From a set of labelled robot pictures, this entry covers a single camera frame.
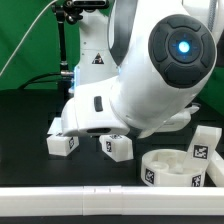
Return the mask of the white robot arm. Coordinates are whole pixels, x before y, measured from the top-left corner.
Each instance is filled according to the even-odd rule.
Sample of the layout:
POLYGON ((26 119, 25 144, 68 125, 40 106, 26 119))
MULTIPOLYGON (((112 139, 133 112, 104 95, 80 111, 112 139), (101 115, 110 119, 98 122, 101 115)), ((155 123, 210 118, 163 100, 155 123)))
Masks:
POLYGON ((103 0, 85 9, 74 95, 61 114, 65 136, 182 129, 209 80, 224 31, 224 0, 103 0))

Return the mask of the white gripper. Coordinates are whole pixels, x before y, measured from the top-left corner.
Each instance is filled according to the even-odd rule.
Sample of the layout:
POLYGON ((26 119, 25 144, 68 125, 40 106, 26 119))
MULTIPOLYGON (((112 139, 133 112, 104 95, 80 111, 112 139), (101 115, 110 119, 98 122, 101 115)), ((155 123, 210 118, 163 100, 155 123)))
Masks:
POLYGON ((65 104, 61 114, 64 136, 126 135, 130 128, 115 115, 110 104, 115 78, 75 88, 74 97, 65 104))

